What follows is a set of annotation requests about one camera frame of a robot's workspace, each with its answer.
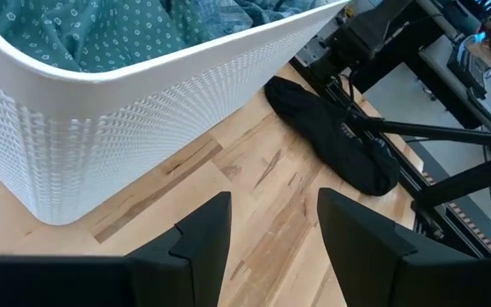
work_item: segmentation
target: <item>desk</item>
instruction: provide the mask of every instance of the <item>desk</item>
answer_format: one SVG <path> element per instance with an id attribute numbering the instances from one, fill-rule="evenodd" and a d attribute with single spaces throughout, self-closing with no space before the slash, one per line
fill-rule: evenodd
<path id="1" fill-rule="evenodd" d="M 289 66 L 279 73 L 308 87 Z M 362 107 L 378 115 L 359 92 Z M 419 168 L 399 136 L 392 141 Z M 360 194 L 281 122 L 262 91 L 161 165 L 66 226 L 36 220 L 0 183 L 0 254 L 123 255 L 219 191 L 232 192 L 232 238 L 221 306 L 344 306 L 316 215 L 330 187 L 412 228 L 411 197 Z"/>

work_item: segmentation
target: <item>clothing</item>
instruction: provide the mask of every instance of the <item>clothing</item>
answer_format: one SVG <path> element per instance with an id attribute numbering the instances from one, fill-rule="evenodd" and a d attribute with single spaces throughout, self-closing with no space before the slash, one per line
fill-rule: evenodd
<path id="1" fill-rule="evenodd" d="M 211 39 L 241 32 L 253 26 L 251 17 L 235 0 L 194 0 Z"/>
<path id="2" fill-rule="evenodd" d="M 321 0 L 236 0 L 236 3 L 253 19 L 253 26 L 300 14 L 325 2 Z"/>
<path id="3" fill-rule="evenodd" d="M 191 0 L 0 0 L 0 34 L 39 61 L 78 72 L 126 67 L 211 39 Z"/>
<path id="4" fill-rule="evenodd" d="M 344 109 L 279 77 L 270 79 L 264 93 L 278 116 L 310 142 L 320 160 L 352 187 L 380 196 L 397 185 L 397 160 L 383 142 L 351 135 L 344 125 Z"/>

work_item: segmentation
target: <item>textured basket wall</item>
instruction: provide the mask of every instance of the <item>textured basket wall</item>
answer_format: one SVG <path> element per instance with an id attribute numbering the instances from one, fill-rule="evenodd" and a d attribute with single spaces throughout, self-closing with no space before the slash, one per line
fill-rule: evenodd
<path id="1" fill-rule="evenodd" d="M 329 18 L 100 117 L 53 119 L 0 88 L 0 180 L 41 221 L 71 223 L 243 106 Z"/>

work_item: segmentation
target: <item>black tripod leg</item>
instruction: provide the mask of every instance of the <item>black tripod leg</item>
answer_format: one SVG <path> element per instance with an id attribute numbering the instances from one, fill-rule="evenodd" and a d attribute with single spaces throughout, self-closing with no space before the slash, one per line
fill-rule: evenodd
<path id="1" fill-rule="evenodd" d="M 416 203 L 419 208 L 438 206 L 488 187 L 491 187 L 491 160 L 422 189 Z"/>

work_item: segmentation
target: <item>metal bar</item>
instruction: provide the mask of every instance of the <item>metal bar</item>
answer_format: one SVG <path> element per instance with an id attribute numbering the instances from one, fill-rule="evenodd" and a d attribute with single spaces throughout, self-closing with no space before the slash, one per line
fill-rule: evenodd
<path id="1" fill-rule="evenodd" d="M 491 187 L 491 160 L 462 171 L 419 192 L 419 206 L 437 206 L 483 188 Z"/>
<path id="2" fill-rule="evenodd" d="M 367 130 L 375 130 L 402 136 L 422 136 L 431 140 L 465 142 L 491 147 L 491 132 L 432 125 L 405 124 L 384 119 L 363 118 L 356 115 L 350 116 L 350 119 L 357 121 L 359 125 Z"/>

